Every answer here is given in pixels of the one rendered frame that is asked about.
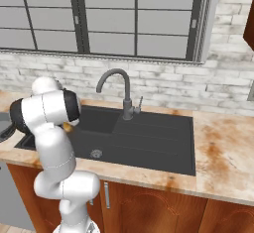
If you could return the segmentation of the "dark grey curved tap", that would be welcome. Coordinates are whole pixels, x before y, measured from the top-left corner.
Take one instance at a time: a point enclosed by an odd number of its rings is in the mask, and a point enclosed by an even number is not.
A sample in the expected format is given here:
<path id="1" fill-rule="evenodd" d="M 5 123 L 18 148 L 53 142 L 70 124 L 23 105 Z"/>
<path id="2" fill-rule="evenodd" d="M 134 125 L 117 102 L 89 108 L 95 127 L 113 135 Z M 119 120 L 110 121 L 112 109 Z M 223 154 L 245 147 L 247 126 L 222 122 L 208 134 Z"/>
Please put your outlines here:
<path id="1" fill-rule="evenodd" d="M 96 92 L 100 93 L 104 82 L 108 77 L 113 74 L 120 74 L 124 78 L 125 82 L 125 96 L 123 99 L 123 119 L 131 120 L 134 113 L 134 106 L 132 105 L 132 100 L 130 97 L 130 78 L 127 72 L 121 68 L 112 68 L 107 70 L 99 79 L 96 85 Z"/>

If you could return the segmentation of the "grey wall panel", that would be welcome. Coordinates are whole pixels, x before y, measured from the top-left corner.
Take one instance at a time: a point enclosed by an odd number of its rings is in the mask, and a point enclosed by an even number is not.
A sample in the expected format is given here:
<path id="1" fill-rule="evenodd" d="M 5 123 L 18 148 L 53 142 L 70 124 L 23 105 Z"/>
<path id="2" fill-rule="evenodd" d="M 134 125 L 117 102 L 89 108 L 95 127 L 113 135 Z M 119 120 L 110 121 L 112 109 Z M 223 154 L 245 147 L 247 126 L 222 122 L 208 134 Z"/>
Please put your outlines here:
<path id="1" fill-rule="evenodd" d="M 247 101 L 254 101 L 254 80 L 252 82 L 251 89 L 250 89 L 250 92 L 248 94 Z"/>

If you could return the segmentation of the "grey dishwasher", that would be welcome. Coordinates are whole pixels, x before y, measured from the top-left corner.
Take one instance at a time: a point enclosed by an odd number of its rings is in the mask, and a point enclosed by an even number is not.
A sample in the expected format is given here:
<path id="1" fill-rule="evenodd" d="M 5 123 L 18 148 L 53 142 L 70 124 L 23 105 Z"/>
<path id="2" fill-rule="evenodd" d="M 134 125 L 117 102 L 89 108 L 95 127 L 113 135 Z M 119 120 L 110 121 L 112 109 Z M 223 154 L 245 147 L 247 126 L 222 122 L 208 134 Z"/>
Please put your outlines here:
<path id="1" fill-rule="evenodd" d="M 34 231 L 7 165 L 0 162 L 0 223 Z"/>

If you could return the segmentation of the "grey tap lever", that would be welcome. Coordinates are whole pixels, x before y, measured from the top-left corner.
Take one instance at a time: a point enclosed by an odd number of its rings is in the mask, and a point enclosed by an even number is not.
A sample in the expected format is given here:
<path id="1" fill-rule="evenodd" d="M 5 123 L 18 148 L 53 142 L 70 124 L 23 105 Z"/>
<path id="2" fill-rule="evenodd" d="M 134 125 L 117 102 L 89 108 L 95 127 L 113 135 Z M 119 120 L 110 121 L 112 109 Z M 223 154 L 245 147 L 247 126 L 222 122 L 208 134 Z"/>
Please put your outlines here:
<path id="1" fill-rule="evenodd" d="M 137 107 L 134 107 L 134 113 L 139 114 L 141 112 L 142 102 L 143 102 L 143 96 L 141 96 L 140 98 L 139 105 Z"/>

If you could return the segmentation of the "dark grey sink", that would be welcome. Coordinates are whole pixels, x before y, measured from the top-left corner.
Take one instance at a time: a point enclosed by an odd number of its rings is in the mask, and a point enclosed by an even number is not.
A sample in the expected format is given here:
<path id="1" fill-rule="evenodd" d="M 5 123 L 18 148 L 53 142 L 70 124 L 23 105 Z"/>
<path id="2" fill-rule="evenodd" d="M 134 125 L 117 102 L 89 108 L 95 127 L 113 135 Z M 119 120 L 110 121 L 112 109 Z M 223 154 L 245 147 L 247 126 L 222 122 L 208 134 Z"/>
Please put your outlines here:
<path id="1" fill-rule="evenodd" d="M 182 175 L 195 174 L 193 122 L 189 116 L 84 105 L 67 134 L 78 158 Z"/>

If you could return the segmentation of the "brown wall cupboard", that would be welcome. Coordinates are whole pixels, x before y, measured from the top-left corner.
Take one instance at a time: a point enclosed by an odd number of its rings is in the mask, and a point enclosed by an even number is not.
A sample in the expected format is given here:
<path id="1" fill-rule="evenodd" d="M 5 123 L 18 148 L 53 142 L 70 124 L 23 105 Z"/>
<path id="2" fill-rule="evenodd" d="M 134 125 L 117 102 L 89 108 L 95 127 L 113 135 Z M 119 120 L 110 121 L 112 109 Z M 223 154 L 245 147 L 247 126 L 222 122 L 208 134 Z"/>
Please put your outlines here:
<path id="1" fill-rule="evenodd" d="M 243 39 L 254 51 L 254 13 L 252 11 L 249 12 Z"/>

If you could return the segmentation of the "dark framed window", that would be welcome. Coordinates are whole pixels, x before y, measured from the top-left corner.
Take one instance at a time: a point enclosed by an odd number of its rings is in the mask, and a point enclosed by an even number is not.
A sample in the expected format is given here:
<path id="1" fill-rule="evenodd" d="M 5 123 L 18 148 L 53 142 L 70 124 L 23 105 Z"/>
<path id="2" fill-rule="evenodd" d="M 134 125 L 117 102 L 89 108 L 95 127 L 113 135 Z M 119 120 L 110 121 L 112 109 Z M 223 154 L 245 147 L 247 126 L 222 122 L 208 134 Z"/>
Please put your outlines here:
<path id="1" fill-rule="evenodd" d="M 0 50 L 195 60 L 202 0 L 0 0 Z"/>

